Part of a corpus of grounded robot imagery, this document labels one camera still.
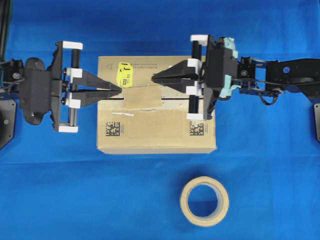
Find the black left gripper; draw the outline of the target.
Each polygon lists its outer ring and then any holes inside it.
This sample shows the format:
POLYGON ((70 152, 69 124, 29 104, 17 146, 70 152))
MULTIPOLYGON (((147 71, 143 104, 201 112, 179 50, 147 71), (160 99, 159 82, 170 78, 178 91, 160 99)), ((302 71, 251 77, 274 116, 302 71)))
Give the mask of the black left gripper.
MULTIPOLYGON (((81 42, 59 41, 48 68, 43 61, 30 57, 23 68, 24 81, 19 86, 19 107, 23 110, 24 120, 31 125, 40 125, 43 117, 51 113, 53 129, 60 133, 76 133, 78 127, 71 122, 60 122, 63 87, 63 50, 71 49, 74 62, 78 63, 81 42)), ((71 68, 71 89, 67 95, 67 106, 80 109, 107 100, 122 92, 122 88, 83 70, 71 68), (78 90, 79 86, 102 90, 78 90)))

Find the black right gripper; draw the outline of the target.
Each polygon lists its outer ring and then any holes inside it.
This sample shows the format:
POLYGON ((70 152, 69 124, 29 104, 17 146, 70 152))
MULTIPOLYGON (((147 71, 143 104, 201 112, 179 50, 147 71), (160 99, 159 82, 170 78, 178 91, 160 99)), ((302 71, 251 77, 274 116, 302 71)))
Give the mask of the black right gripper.
POLYGON ((227 101, 239 83, 232 83, 238 73, 238 51, 235 39, 221 37, 217 41, 209 34, 194 34, 190 41, 197 47, 206 47, 205 61, 194 57, 183 60, 156 73, 151 80, 187 94, 190 99, 203 97, 203 113, 193 109, 189 101, 188 120, 211 120, 217 100, 227 101))

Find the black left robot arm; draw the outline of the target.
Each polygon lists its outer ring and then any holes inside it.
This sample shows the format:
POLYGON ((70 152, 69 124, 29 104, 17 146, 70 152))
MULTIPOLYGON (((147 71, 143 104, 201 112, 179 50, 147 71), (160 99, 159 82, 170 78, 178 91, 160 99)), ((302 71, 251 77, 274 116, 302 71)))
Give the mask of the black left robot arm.
POLYGON ((81 42, 58 41, 49 67, 36 57, 26 62, 2 62, 0 95, 18 98, 24 119, 31 125, 40 125, 44 115, 50 113, 55 131, 78 132, 78 109, 122 92, 115 84, 80 68, 82 49, 81 42))

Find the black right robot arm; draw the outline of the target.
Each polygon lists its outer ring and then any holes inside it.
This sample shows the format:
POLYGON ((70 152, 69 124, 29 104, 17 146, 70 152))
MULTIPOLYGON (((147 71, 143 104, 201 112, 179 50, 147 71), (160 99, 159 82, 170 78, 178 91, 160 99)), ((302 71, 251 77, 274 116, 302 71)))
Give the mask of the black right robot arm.
POLYGON ((187 119, 211 120, 217 101, 227 101, 236 89, 273 105, 286 91, 320 102, 320 61, 302 58, 264 61, 238 57, 235 40, 210 34, 191 35, 191 57, 156 73, 151 80, 189 96, 187 119))

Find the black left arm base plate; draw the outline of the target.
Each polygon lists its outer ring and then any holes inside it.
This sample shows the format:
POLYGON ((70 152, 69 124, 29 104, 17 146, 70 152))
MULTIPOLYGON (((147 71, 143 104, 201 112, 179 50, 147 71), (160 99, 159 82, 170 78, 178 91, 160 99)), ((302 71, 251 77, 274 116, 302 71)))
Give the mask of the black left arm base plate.
POLYGON ((0 93, 0 149, 3 149, 15 135, 16 102, 4 92, 0 93))

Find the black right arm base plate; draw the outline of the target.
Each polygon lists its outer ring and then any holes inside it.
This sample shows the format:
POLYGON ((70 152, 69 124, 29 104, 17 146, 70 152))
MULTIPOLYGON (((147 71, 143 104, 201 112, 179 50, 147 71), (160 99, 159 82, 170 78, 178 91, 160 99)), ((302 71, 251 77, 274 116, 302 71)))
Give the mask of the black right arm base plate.
POLYGON ((320 95, 310 96, 308 99, 312 104, 316 140, 320 142, 320 95))

